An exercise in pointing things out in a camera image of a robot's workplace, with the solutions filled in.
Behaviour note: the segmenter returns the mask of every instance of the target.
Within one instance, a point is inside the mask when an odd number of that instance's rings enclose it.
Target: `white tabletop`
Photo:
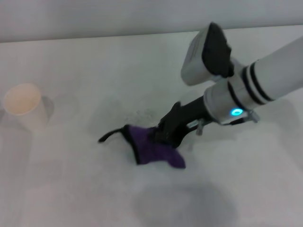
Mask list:
[[[206,126],[179,151],[185,170],[136,166],[126,123],[154,126],[209,84],[180,69],[196,32],[0,44],[0,95],[33,82],[51,116],[31,134],[0,121],[1,227],[303,226],[303,90],[257,112],[258,124]],[[303,26],[227,30],[249,64],[303,35]]]

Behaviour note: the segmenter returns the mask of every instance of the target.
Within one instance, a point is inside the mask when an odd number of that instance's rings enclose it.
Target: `purple fabric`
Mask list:
[[[167,161],[174,168],[185,168],[185,161],[179,152],[170,145],[154,143],[148,138],[153,128],[140,128],[129,125],[130,136],[137,147],[139,164]]]

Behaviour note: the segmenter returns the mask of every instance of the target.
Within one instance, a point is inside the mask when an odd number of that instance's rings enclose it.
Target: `black stripe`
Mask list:
[[[258,97],[254,94],[254,92],[252,91],[252,89],[250,88],[248,79],[247,79],[247,73],[246,73],[247,67],[245,67],[242,71],[242,79],[244,82],[244,85],[246,87],[246,90],[248,91],[250,97],[252,98],[252,100],[254,100],[256,103],[258,103],[259,105],[264,105],[265,103],[263,103],[261,100],[258,99]]]
[[[229,93],[231,94],[232,96],[232,99],[233,101],[235,102],[235,104],[241,108],[242,110],[247,110],[241,103],[240,101],[238,100],[238,98],[236,97],[236,94],[235,94],[235,91],[233,90],[231,84],[228,82],[227,83],[227,86],[228,86],[228,90],[229,90]]]
[[[262,95],[263,98],[265,98],[267,101],[273,101],[273,99],[271,99],[270,97],[268,97],[268,95],[265,94],[265,92],[263,91],[263,89],[261,88],[256,74],[255,74],[255,62],[252,63],[252,65],[250,66],[250,76],[252,79],[252,82],[254,82],[256,89],[258,90],[258,92],[260,93],[260,95]]]

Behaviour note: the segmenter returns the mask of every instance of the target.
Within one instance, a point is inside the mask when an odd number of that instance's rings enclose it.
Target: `white wall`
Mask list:
[[[303,24],[302,0],[0,0],[0,42]]]

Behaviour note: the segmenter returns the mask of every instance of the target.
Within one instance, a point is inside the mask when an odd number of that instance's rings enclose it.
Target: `cup rim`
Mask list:
[[[10,92],[12,89],[16,89],[17,87],[24,86],[24,85],[31,85],[31,86],[33,86],[33,87],[36,89],[36,91],[38,92],[38,94],[39,94],[39,100],[37,101],[37,103],[36,103],[30,110],[28,110],[28,111],[26,111],[26,112],[24,112],[24,113],[21,113],[21,114],[20,114],[20,113],[18,113],[18,114],[12,113],[11,111],[9,111],[9,110],[6,108],[6,105],[5,105],[5,101],[6,101],[7,97],[8,97],[8,94],[9,94],[9,92]],[[41,97],[41,92],[40,92],[39,88],[38,88],[36,85],[31,84],[31,83],[18,84],[18,85],[16,85],[16,86],[11,87],[11,88],[5,93],[5,96],[4,96],[4,98],[3,98],[3,107],[4,107],[5,111],[8,112],[8,113],[11,114],[11,115],[14,115],[14,116],[23,116],[23,115],[25,115],[25,114],[27,114],[27,113],[29,113],[29,112],[32,112],[34,109],[36,109],[37,106],[40,104],[41,99],[42,99],[42,97]]]

